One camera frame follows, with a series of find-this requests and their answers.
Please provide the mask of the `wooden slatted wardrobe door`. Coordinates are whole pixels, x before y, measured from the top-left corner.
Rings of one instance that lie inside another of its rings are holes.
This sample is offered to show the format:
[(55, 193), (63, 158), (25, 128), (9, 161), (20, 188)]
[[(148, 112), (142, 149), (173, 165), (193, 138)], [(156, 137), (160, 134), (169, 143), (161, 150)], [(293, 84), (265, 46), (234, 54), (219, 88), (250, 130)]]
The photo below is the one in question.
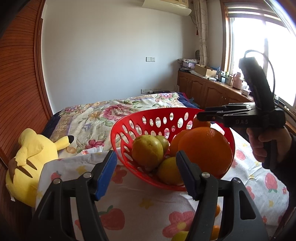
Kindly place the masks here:
[(41, 133), (53, 113), (41, 61), (45, 1), (1, 1), (1, 164), (26, 128)]

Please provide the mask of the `yellow pear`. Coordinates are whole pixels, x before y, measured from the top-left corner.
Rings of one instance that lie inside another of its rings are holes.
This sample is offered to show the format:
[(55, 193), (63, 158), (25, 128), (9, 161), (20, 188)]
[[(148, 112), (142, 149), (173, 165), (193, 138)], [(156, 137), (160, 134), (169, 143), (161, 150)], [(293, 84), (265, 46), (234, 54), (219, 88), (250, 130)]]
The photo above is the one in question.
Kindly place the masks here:
[(171, 241), (185, 241), (187, 238), (187, 235), (188, 235), (188, 231), (180, 231), (171, 238)]

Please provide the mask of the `yellow lemon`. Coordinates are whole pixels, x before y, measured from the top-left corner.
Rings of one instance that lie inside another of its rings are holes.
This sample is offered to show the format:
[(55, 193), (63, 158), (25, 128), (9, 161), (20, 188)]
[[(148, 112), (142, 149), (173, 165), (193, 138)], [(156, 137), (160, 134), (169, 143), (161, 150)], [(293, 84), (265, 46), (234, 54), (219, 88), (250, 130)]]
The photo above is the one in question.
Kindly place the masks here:
[(175, 157), (165, 159), (159, 165), (157, 176), (159, 180), (168, 185), (182, 186), (184, 184)]

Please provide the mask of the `small tangerine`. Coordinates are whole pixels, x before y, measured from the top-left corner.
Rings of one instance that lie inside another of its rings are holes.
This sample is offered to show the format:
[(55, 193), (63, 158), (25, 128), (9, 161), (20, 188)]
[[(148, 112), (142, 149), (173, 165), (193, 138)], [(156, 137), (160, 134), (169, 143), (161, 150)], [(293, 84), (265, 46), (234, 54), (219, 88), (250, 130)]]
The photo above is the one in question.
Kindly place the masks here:
[(193, 119), (192, 129), (199, 127), (210, 127), (211, 123), (209, 121), (200, 121), (197, 118)]

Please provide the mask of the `wood-framed window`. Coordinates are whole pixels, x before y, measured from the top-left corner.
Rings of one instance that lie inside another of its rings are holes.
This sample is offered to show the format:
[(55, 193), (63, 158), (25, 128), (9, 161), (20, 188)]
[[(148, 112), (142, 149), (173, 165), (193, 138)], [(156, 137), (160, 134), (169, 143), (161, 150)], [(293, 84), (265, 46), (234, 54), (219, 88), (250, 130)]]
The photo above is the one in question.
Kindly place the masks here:
[(287, 28), (266, 1), (221, 1), (228, 34), (227, 70), (240, 72), (239, 60), (255, 57), (276, 97), (295, 106), (295, 29)]

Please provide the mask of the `medium tangerine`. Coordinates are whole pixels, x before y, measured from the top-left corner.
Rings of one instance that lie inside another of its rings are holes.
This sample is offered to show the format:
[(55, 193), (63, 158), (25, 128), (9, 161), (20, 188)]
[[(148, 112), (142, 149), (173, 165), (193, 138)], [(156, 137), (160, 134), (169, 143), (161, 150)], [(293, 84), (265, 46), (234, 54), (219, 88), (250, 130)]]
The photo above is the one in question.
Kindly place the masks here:
[[(220, 205), (216, 205), (215, 217), (219, 215), (221, 211)], [(214, 225), (211, 232), (210, 240), (217, 240), (220, 232), (220, 226)]]

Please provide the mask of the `pink kettle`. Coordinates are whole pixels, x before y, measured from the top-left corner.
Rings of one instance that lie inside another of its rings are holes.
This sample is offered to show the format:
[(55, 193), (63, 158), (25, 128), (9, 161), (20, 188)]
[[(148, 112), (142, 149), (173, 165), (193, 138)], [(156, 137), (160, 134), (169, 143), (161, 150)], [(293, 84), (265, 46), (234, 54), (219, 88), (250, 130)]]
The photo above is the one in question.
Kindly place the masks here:
[(242, 79), (241, 79), (241, 73), (237, 72), (234, 76), (233, 76), (233, 84), (232, 87), (234, 87), (235, 89), (241, 90), (242, 89)]

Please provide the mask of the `red perforated plastic basket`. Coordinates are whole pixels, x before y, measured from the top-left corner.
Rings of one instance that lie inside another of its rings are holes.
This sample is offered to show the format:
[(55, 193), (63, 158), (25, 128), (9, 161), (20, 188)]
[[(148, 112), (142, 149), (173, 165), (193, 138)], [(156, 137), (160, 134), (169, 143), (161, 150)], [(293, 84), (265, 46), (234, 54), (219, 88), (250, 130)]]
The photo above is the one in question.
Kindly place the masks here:
[(118, 120), (110, 132), (112, 148), (121, 163), (146, 183), (165, 190), (186, 191), (184, 185), (167, 185), (156, 177), (154, 170), (148, 171), (132, 158), (132, 144), (136, 137), (148, 134), (163, 134), (171, 142), (198, 113), (197, 108), (157, 108), (139, 111)]

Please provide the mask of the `green apple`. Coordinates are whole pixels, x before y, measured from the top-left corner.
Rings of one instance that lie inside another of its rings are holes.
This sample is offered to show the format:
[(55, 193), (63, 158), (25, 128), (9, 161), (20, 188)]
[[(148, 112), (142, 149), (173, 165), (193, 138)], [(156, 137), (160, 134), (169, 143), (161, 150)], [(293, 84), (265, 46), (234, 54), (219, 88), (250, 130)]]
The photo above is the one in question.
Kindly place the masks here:
[(140, 166), (152, 170), (164, 158), (161, 142), (152, 135), (141, 135), (132, 143), (132, 158)]

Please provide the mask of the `wall power strip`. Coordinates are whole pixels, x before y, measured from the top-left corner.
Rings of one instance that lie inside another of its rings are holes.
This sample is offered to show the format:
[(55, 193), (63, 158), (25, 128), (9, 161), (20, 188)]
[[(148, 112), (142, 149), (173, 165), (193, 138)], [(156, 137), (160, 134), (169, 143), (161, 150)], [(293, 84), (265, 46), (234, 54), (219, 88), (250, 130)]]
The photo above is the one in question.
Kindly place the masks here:
[(141, 94), (150, 94), (150, 93), (159, 93), (163, 91), (161, 88), (153, 88), (153, 89), (141, 89)]

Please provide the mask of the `small green fruit in basket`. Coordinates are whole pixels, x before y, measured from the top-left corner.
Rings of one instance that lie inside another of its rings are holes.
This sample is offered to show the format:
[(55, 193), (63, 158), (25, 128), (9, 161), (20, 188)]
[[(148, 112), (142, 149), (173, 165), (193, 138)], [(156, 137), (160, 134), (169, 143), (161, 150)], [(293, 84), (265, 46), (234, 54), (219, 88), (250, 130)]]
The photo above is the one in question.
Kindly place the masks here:
[(168, 149), (169, 149), (168, 140), (164, 136), (160, 136), (160, 135), (155, 136), (155, 138), (157, 138), (159, 140), (159, 142), (161, 143), (161, 145), (163, 147), (163, 152), (164, 152), (164, 155), (165, 155), (167, 153)]

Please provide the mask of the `white air conditioner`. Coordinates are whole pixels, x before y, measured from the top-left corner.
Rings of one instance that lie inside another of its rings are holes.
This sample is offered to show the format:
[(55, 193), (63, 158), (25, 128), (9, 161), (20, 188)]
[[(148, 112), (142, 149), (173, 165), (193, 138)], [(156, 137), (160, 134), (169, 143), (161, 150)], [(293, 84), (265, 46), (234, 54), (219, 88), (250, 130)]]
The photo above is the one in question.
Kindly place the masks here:
[(180, 16), (188, 16), (192, 12), (188, 0), (144, 0), (142, 7), (157, 9)]

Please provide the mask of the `orange in basket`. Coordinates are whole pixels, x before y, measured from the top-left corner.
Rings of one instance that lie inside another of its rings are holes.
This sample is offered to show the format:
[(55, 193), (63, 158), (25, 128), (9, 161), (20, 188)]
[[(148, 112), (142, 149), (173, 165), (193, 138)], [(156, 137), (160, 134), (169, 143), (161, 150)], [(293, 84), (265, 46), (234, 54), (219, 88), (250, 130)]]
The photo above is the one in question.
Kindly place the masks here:
[(176, 153), (178, 151), (178, 144), (179, 141), (181, 140), (181, 138), (187, 134), (190, 130), (183, 130), (181, 132), (179, 132), (171, 141), (171, 145), (170, 145), (170, 156), (171, 157), (175, 157)]

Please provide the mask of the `wooden sideboard cabinet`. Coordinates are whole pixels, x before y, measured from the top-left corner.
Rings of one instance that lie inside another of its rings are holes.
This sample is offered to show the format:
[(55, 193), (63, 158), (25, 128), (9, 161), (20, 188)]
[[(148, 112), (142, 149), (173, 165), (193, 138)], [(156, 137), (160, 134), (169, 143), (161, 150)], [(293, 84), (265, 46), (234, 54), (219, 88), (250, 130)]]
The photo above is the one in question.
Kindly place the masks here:
[(244, 96), (240, 90), (227, 84), (210, 81), (187, 72), (178, 71), (177, 85), (179, 91), (189, 99), (193, 98), (201, 109), (229, 103), (253, 102), (251, 96)]

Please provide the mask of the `large orange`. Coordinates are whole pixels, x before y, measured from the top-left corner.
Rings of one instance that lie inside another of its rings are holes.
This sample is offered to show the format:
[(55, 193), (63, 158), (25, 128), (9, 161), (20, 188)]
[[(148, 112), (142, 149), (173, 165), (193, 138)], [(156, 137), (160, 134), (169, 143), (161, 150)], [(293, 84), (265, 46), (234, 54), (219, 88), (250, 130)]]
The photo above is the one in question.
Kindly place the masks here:
[(179, 140), (178, 150), (184, 151), (191, 163), (201, 171), (221, 179), (229, 170), (234, 158), (231, 142), (218, 130), (198, 127)]

